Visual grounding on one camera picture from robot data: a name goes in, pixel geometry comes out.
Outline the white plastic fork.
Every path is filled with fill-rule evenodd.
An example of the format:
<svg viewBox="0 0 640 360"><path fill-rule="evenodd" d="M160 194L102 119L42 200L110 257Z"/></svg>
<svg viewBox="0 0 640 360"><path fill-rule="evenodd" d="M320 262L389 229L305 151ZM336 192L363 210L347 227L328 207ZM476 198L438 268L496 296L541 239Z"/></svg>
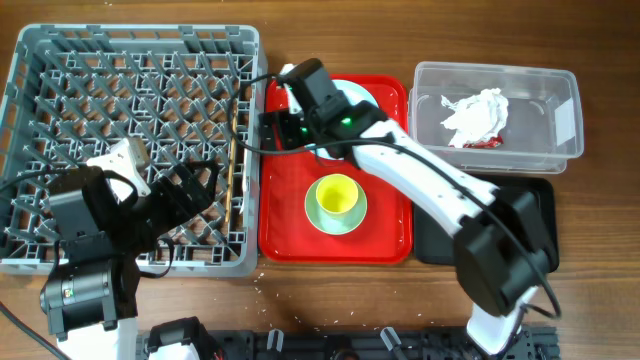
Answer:
<svg viewBox="0 0 640 360"><path fill-rule="evenodd" d="M244 215L249 202L248 196L250 194L250 168L251 168L251 155L249 150L244 150L243 153L243 172L242 172L242 204L239 214Z"/></svg>

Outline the wooden chopstick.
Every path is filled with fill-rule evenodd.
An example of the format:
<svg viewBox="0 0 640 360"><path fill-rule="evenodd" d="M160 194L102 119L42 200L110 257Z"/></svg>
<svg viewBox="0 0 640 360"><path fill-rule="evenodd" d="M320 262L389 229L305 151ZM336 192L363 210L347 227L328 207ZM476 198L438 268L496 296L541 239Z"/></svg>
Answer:
<svg viewBox="0 0 640 360"><path fill-rule="evenodd" d="M236 106L236 102L234 102L232 104L232 108L231 110L233 111L232 113L230 112L230 115L232 114L233 117L231 119L231 123L229 125L229 130L231 133L231 140L229 142L229 166L228 166L228 171L227 171L227 192L226 192L226 203L225 203L225 208L226 208L226 213L225 213L225 222L229 223L231 220L231 211L232 211L232 196L233 196L233 184L234 184L234 170L235 170L235 164L236 164L236 154L237 154L237 135L236 135L236 128L237 128L237 106Z"/></svg>

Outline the yellow cup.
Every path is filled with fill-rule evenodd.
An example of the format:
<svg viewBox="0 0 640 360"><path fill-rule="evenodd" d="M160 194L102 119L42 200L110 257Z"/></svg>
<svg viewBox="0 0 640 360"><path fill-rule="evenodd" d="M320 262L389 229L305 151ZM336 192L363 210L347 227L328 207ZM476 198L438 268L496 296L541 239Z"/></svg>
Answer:
<svg viewBox="0 0 640 360"><path fill-rule="evenodd" d="M319 180L315 199L320 208L331 216L342 216L351 211L359 198L356 182L344 174L330 174Z"/></svg>

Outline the white napkin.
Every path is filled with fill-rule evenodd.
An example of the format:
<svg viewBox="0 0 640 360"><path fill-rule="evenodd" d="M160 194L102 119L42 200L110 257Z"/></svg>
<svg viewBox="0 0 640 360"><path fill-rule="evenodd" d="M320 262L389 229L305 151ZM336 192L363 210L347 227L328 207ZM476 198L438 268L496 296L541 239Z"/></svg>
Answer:
<svg viewBox="0 0 640 360"><path fill-rule="evenodd" d="M441 122L445 129L455 132L449 147L464 148L466 143L489 140L507 125L509 101L499 88L484 89L456 102L442 96L441 105L453 111Z"/></svg>

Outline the red snack wrapper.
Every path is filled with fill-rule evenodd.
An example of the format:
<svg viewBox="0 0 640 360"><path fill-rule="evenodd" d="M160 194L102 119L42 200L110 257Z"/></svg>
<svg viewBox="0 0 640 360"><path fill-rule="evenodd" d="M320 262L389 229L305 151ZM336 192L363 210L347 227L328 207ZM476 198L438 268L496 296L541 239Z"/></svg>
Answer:
<svg viewBox="0 0 640 360"><path fill-rule="evenodd" d="M495 137L491 137L486 141L477 141L473 143L466 143L463 145L464 148L473 148L473 149L491 149L496 148L504 143L503 138L500 135Z"/></svg>

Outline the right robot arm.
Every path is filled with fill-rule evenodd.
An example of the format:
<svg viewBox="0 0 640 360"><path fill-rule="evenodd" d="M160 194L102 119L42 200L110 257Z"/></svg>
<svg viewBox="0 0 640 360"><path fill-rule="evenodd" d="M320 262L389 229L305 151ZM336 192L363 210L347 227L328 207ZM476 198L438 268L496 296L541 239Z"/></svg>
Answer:
<svg viewBox="0 0 640 360"><path fill-rule="evenodd" d="M300 105L300 129L308 140L272 156L325 149L390 184L429 214L453 240L457 280L474 303L467 333L483 351L505 350L539 288L552 303L551 318L560 317L546 279L559 256L531 195L512 196L463 173L412 140L378 106L350 104L317 58L273 79Z"/></svg>

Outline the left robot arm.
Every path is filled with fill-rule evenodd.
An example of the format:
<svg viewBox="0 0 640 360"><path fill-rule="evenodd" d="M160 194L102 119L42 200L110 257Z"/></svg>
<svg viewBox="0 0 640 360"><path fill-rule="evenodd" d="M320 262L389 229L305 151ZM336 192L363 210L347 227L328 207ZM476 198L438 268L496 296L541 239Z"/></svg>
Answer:
<svg viewBox="0 0 640 360"><path fill-rule="evenodd" d="M143 253L166 245L168 232L215 200L219 167L214 161L179 163L180 181L155 180L147 194L134 189L117 200L109 184L122 175L98 166L68 169L49 186L49 203L61 235L56 261L40 292L48 331L64 359L133 359L137 345L136 291Z"/></svg>

